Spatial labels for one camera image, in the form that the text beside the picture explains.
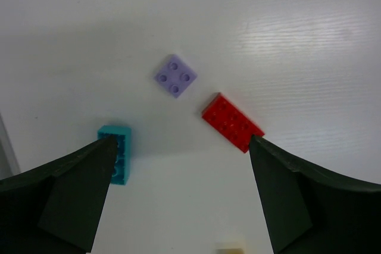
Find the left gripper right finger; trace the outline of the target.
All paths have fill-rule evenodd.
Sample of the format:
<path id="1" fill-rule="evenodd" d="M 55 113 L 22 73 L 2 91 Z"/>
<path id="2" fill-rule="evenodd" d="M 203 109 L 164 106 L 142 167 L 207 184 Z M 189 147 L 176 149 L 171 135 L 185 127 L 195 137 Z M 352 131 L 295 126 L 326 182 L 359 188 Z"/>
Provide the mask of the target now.
<path id="1" fill-rule="evenodd" d="M 380 185 L 252 136 L 252 169 L 274 253 L 380 253 Z"/>

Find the light purple square lego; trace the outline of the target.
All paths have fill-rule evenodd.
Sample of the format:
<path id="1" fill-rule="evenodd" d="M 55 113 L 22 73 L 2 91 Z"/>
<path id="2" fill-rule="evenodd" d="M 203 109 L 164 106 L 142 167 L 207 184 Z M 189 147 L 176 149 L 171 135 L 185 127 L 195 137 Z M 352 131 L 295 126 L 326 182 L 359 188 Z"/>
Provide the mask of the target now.
<path id="1" fill-rule="evenodd" d="M 196 78 L 197 73 L 175 54 L 167 57 L 154 76 L 154 80 L 174 98 L 178 98 Z"/>

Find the teal lego brick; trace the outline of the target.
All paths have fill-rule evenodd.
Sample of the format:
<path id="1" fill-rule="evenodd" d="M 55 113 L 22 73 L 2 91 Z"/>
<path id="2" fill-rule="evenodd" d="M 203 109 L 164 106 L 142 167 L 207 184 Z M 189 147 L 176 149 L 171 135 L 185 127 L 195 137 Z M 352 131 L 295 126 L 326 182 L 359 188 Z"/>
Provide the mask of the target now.
<path id="1" fill-rule="evenodd" d="M 117 139 L 117 157 L 111 184 L 126 185 L 130 176 L 132 130 L 126 126 L 102 126 L 97 131 L 98 139 L 114 136 Z"/>

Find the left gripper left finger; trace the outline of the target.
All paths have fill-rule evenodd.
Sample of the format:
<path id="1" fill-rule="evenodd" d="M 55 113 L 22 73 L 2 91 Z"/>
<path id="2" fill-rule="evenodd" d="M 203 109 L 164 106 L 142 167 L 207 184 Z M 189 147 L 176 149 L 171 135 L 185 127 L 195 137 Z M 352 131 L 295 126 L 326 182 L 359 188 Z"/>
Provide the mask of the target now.
<path id="1" fill-rule="evenodd" d="M 90 253 L 116 158 L 108 136 L 1 180 L 1 253 Z"/>

